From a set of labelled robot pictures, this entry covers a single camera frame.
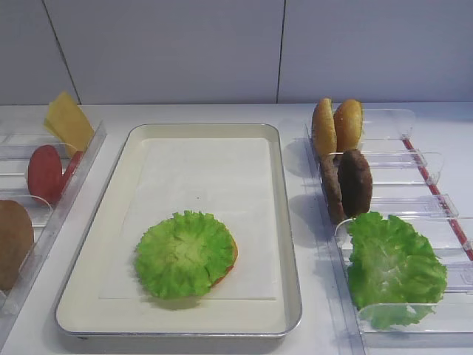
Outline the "red tomato slice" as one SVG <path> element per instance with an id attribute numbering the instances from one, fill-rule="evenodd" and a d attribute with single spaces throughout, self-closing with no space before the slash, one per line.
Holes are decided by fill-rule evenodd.
<path id="1" fill-rule="evenodd" d="M 32 154 L 27 171 L 29 193 L 49 204 L 56 204 L 61 197 L 62 178 L 60 156 L 52 145 L 38 147 Z"/>
<path id="2" fill-rule="evenodd" d="M 63 175 L 60 179 L 60 183 L 58 185 L 59 192 L 61 194 L 63 194 L 65 188 L 67 187 L 67 184 L 68 184 L 69 180 L 73 176 L 78 164 L 80 163 L 81 158 L 83 156 L 83 153 L 84 153 L 83 151 L 76 151 L 75 154 L 72 156 L 65 172 L 63 173 Z"/>

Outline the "bottom bun under lettuce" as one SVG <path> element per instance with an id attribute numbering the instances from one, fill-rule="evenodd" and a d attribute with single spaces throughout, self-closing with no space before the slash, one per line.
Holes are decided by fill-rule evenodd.
<path id="1" fill-rule="evenodd" d="M 239 251 L 238 251 L 238 247 L 237 247 L 237 244 L 235 242 L 235 239 L 232 238 L 231 239 L 231 262 L 230 264 L 226 267 L 226 269 L 224 270 L 223 274 L 218 277 L 211 285 L 211 287 L 213 288 L 214 286 L 216 286 L 218 283 L 220 283 L 230 272 L 231 270 L 233 269 L 234 267 L 234 264 L 235 262 L 237 261 L 237 258 L 238 258 L 238 254 L 239 254 Z"/>

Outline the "green lettuce leaf on tray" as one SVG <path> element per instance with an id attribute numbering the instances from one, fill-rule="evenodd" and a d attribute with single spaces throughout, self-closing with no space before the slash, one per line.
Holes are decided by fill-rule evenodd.
<path id="1" fill-rule="evenodd" d="M 232 238 L 213 214 L 176 212 L 150 227 L 137 244 L 140 284 L 161 300 L 204 296 L 231 262 Z"/>

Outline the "dark brown meat patty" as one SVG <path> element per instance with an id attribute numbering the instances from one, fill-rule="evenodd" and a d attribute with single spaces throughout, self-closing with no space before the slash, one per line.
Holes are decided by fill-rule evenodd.
<path id="1" fill-rule="evenodd" d="M 372 174 L 370 165 L 358 149 L 347 150 L 338 165 L 338 183 L 341 203 L 348 217 L 370 210 Z"/>

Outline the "yellow cheese slices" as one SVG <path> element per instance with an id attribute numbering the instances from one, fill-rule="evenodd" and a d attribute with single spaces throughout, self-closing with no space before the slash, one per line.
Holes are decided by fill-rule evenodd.
<path id="1" fill-rule="evenodd" d="M 49 104 L 44 127 L 66 144 L 69 158 L 77 151 L 85 151 L 95 133 L 88 118 L 67 92 L 62 92 Z"/>

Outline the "green lettuce leaf in rack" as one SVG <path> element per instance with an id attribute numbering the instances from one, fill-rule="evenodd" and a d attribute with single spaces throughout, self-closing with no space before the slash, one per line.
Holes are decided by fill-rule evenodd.
<path id="1" fill-rule="evenodd" d="M 352 301 L 378 330 L 418 324 L 443 299 L 447 269 L 414 227 L 377 212 L 347 227 L 353 246 L 347 268 Z"/>

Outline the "brown bread slice left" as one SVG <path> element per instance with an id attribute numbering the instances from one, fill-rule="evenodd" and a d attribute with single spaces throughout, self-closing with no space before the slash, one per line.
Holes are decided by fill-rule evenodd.
<path id="1" fill-rule="evenodd" d="M 34 241 L 27 210 L 14 200 L 1 201 L 1 290 L 15 284 L 19 269 Z"/>

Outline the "white parchment paper sheet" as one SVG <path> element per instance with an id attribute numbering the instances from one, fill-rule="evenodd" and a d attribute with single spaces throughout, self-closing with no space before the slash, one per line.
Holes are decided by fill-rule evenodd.
<path id="1" fill-rule="evenodd" d="M 268 142 L 263 138 L 155 138 L 140 143 L 109 192 L 112 259 L 104 299 L 143 295 L 133 261 L 151 226 L 175 212 L 211 213 L 238 247 L 233 270 L 210 293 L 214 300 L 277 296 L 276 218 Z"/>

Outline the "left golden bun half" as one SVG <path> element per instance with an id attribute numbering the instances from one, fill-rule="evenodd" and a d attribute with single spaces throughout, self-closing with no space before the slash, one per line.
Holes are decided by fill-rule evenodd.
<path id="1" fill-rule="evenodd" d="M 333 119 L 332 100 L 321 99 L 312 116 L 313 145 L 319 156 L 329 155 L 337 149 L 337 137 Z"/>

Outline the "golden bun half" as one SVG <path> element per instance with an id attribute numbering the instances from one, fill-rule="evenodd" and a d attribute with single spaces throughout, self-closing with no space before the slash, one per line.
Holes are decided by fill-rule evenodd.
<path id="1" fill-rule="evenodd" d="M 337 151 L 357 149 L 363 128 L 363 110 L 360 101 L 347 99 L 333 115 L 337 137 Z"/>
<path id="2" fill-rule="evenodd" d="M 312 116 L 313 145 L 319 156 L 329 155 L 337 149 L 337 137 L 333 119 L 332 100 L 321 99 Z"/>

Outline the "right golden bun half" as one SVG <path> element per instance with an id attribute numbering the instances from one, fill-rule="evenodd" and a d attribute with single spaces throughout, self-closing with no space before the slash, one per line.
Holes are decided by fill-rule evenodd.
<path id="1" fill-rule="evenodd" d="M 347 99 L 333 115 L 337 137 L 337 151 L 357 149 L 363 128 L 363 110 L 360 101 Z"/>

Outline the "clear acrylic right rack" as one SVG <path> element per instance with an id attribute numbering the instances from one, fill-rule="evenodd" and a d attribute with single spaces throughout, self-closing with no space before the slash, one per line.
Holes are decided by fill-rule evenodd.
<path id="1" fill-rule="evenodd" d="M 320 218 L 316 222 L 318 257 L 333 276 L 330 311 L 340 354 L 389 354 L 402 348 L 472 347 L 472 219 L 463 217 L 438 189 L 443 168 L 439 152 L 412 145 L 415 115 L 409 110 L 368 109 L 359 149 L 372 173 L 370 208 L 383 217 L 395 215 L 429 239 L 447 269 L 443 299 L 418 324 L 378 330 L 361 317 L 352 301 L 347 268 L 353 247 L 350 219 L 332 224 L 321 178 L 321 163 L 310 126 L 304 146 Z"/>

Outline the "clear acrylic rack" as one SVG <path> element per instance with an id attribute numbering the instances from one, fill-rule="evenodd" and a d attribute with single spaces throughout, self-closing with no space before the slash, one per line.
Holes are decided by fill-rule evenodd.
<path id="1" fill-rule="evenodd" d="M 443 168 L 439 152 L 412 145 L 415 115 L 409 110 L 368 109 L 359 149 L 372 173 L 370 208 L 383 217 L 395 215 L 429 239 L 447 269 L 443 299 L 418 324 L 378 330 L 361 317 L 352 301 L 347 268 L 353 247 L 350 219 L 332 224 L 321 178 L 321 163 L 310 126 L 304 146 L 320 218 L 316 222 L 318 257 L 333 276 L 330 311 L 340 354 L 389 354 L 402 348 L 472 347 L 472 219 L 463 217 L 438 189 Z"/>
<path id="2" fill-rule="evenodd" d="M 7 336 L 16 322 L 36 277 L 69 214 L 77 194 L 86 180 L 89 170 L 106 137 L 102 122 L 94 125 L 95 133 L 84 156 L 66 184 L 60 201 L 51 206 L 39 203 L 30 196 L 27 188 L 27 167 L 30 156 L 45 144 L 54 146 L 67 167 L 65 145 L 51 135 L 21 134 L 9 129 L 1 132 L 1 199 L 15 200 L 27 210 L 33 225 L 34 242 L 19 269 L 19 277 L 11 291 L 1 292 L 1 335 Z"/>

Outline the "clear acrylic left rack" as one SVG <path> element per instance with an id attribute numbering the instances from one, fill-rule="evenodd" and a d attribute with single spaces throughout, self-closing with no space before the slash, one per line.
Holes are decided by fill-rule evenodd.
<path id="1" fill-rule="evenodd" d="M 21 134 L 9 129 L 1 132 L 1 199 L 15 200 L 27 210 L 33 225 L 34 242 L 19 269 L 19 277 L 11 291 L 1 292 L 1 335 L 7 336 L 16 322 L 36 277 L 69 214 L 77 194 L 86 180 L 89 170 L 106 137 L 102 122 L 94 125 L 95 133 L 84 156 L 66 184 L 60 201 L 51 206 L 39 203 L 30 196 L 27 188 L 27 167 L 30 156 L 45 144 L 54 146 L 67 167 L 65 145 L 51 135 Z"/>

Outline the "metal baking tray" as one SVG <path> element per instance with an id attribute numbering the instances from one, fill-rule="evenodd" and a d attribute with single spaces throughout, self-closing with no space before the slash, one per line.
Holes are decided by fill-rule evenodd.
<path id="1" fill-rule="evenodd" d="M 263 138 L 269 144 L 276 218 L 277 296 L 273 300 L 162 301 L 143 289 L 136 299 L 104 299 L 112 255 L 109 192 L 140 143 L 163 138 Z M 144 124 L 132 129 L 58 301 L 56 320 L 69 334 L 88 336 L 283 337 L 302 316 L 278 130 L 268 124 Z"/>

